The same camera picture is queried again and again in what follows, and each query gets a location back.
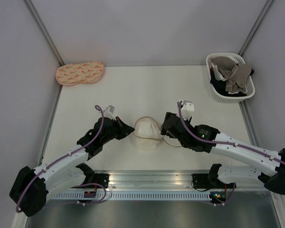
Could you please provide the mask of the white bra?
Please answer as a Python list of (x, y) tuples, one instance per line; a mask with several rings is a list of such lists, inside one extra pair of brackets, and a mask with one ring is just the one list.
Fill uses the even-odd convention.
[(136, 129), (135, 134), (138, 137), (153, 138), (153, 139), (160, 138), (159, 129), (153, 122), (146, 122), (146, 121), (139, 122), (135, 127), (135, 129)]

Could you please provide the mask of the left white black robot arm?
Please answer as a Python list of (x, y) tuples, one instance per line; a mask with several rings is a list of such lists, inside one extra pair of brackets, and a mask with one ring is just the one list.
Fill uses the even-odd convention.
[(100, 153), (106, 143), (124, 139), (134, 130), (119, 117), (99, 118), (93, 128), (62, 157), (33, 169), (23, 167), (9, 193), (16, 203), (16, 212), (31, 217), (53, 196), (69, 188), (80, 185), (90, 188), (94, 183), (94, 171), (86, 162)]

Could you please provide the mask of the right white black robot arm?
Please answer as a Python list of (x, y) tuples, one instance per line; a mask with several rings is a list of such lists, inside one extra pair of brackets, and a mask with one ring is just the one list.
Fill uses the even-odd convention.
[(262, 184), (267, 190), (285, 195), (285, 148), (271, 151), (237, 141), (216, 128), (167, 112), (161, 133), (177, 139), (181, 146), (195, 152), (206, 152), (232, 158), (244, 166), (213, 164), (207, 181), (214, 188), (222, 184), (248, 182)]

